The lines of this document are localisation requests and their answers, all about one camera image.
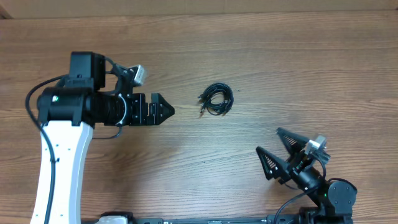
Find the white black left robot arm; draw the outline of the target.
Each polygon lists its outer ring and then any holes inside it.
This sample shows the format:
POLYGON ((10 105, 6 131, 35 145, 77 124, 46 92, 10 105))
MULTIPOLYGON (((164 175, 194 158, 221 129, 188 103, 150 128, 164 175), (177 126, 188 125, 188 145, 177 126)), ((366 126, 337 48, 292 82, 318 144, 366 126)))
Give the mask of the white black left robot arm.
POLYGON ((156 126, 175 113, 159 93, 150 103, 134 93, 146 77, 141 65, 112 64, 116 86, 105 90, 109 63, 101 54, 72 52, 66 75, 39 84, 39 112, 31 118, 40 131, 42 157, 32 223, 81 222, 85 160, 96 124, 156 126))

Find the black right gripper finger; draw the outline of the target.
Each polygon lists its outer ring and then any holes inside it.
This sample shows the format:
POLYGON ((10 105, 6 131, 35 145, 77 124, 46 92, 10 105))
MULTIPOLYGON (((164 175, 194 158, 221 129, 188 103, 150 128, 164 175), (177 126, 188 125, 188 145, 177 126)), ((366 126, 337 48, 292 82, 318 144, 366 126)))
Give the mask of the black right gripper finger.
POLYGON ((256 148, 264 174, 267 180, 278 179, 290 180, 289 163, 285 160, 273 155, 271 152, 258 146, 256 148))
POLYGON ((277 128, 276 134, 279 136, 287 152, 291 156, 298 154, 302 149, 304 149, 310 140, 308 137, 292 133, 283 128, 277 128))

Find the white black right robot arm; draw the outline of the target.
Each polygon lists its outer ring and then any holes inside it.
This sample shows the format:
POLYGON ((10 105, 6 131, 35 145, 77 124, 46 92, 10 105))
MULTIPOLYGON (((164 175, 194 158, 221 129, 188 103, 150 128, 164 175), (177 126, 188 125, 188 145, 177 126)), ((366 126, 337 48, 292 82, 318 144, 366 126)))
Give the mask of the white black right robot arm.
POLYGON ((327 138, 318 135, 310 139, 277 128, 280 138, 289 153, 281 159, 261 146, 256 153, 267 180, 275 179, 286 185, 293 181, 302 193, 286 201, 274 215, 268 215, 267 223, 353 223, 353 205, 357 188, 342 178, 326 178, 326 165, 330 155, 326 152, 327 138), (301 207, 295 215, 283 215, 282 211, 294 201, 308 196, 314 207, 301 207))

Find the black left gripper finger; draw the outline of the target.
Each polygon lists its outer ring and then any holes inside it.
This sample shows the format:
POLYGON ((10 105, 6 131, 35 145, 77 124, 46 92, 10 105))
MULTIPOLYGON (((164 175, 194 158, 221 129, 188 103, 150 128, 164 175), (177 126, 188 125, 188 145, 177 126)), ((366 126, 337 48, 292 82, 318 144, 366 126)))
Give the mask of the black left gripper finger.
POLYGON ((158 112, 174 112, 175 108, 169 104, 160 93, 151 94, 152 103, 156 104, 158 112))
POLYGON ((166 119, 169 117, 173 116, 175 114, 175 111, 166 111, 163 113, 160 112, 153 112, 149 113, 147 117, 147 126, 155 126, 155 125, 160 125, 163 123, 166 119))

